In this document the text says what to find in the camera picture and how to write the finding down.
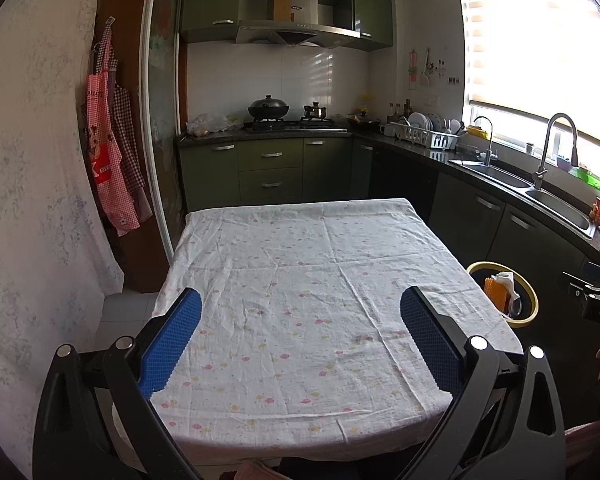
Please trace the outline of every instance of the small faucet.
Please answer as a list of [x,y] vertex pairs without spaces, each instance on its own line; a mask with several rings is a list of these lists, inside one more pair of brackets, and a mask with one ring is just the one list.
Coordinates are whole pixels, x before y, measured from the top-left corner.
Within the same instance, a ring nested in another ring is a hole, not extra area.
[[493,143],[493,123],[491,122],[490,118],[485,117],[484,115],[481,115],[480,117],[476,117],[474,119],[474,123],[478,119],[487,119],[489,121],[489,124],[491,125],[491,133],[489,134],[489,149],[484,154],[484,165],[488,166],[491,163],[491,156],[493,155],[493,153],[491,153],[491,144]]
[[576,128],[573,119],[571,119],[567,114],[563,114],[561,112],[557,113],[551,119],[549,119],[549,122],[547,123],[546,136],[544,137],[544,150],[542,150],[542,159],[540,160],[540,166],[538,166],[538,171],[536,171],[533,174],[534,186],[538,191],[542,189],[542,183],[544,182],[544,176],[546,175],[546,169],[544,168],[544,164],[546,162],[546,152],[549,149],[549,134],[551,134],[551,128],[554,127],[555,121],[557,121],[560,118],[567,119],[571,126],[571,132],[573,133],[573,149],[571,150],[570,163],[574,168],[578,167],[578,129]]

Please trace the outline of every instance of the gas stove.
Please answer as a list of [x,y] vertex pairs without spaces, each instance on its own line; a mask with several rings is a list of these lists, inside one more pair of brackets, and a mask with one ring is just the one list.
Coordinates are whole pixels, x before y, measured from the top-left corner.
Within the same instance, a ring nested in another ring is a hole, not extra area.
[[248,132],[333,132],[346,133],[346,128],[336,126],[333,119],[308,119],[301,118],[299,121],[285,121],[282,119],[256,119],[253,123],[244,125]]

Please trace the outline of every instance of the dish rack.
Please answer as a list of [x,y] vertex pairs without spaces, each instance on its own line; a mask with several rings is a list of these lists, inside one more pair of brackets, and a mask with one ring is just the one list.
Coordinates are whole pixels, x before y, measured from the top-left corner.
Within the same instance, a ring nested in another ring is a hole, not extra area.
[[391,125],[394,126],[395,136],[398,139],[407,140],[432,150],[452,150],[460,138],[460,136],[454,134],[432,132],[431,130],[411,126],[407,121],[405,123],[391,123]]

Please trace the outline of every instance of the stainless steel sink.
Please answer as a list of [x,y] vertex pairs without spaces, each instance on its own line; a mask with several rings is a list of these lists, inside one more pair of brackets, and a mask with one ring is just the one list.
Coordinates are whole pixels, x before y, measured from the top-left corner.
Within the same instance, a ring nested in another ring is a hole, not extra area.
[[493,166],[485,166],[481,162],[463,162],[462,160],[452,160],[451,162],[517,189],[524,189],[531,186],[531,184],[526,180],[522,180],[515,175],[507,173],[503,170],[499,170],[498,168],[494,168]]
[[525,191],[525,194],[560,215],[565,220],[571,222],[577,228],[582,229],[583,231],[589,230],[591,226],[589,218],[576,208],[571,207],[566,202],[560,200],[558,197],[537,189],[529,189]]

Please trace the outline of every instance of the floor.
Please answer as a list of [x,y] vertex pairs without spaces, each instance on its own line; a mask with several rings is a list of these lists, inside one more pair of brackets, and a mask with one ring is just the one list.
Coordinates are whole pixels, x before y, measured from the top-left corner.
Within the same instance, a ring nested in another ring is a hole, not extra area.
[[[151,318],[157,293],[139,294],[137,292],[122,292],[107,296],[102,307],[102,318],[96,332],[95,349],[108,348],[123,335],[136,336],[144,324]],[[100,411],[105,421],[107,431],[119,457],[126,464],[144,471],[142,463],[136,452],[119,436],[111,415],[112,399],[108,390],[97,389],[96,395],[100,404]],[[266,461],[267,465],[277,465],[280,459]],[[205,480],[218,480],[226,471],[235,471],[239,463],[226,465],[194,464],[196,470]]]

